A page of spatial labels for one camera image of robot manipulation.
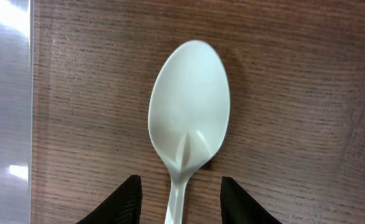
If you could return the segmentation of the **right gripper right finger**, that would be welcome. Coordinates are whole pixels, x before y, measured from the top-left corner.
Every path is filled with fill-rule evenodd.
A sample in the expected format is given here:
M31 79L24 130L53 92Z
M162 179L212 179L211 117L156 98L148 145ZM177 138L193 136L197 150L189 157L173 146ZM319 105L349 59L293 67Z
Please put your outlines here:
M231 177L222 177L220 208L223 224L281 224Z

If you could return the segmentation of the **white plastic spoon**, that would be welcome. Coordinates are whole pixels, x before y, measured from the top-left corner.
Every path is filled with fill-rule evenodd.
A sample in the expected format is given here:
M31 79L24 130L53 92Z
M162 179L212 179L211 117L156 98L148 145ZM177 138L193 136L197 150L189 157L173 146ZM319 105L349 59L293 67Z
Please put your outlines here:
M159 71L148 109L149 137L171 180L165 223L182 222L189 179L219 151L229 118L219 54L203 40L181 44Z

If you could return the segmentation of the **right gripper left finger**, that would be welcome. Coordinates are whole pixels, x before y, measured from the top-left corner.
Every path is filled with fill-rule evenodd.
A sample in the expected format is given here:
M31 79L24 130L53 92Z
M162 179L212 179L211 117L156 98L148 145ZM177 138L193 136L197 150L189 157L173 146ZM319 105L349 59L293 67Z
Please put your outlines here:
M139 224L142 199L141 177L131 175L77 224Z

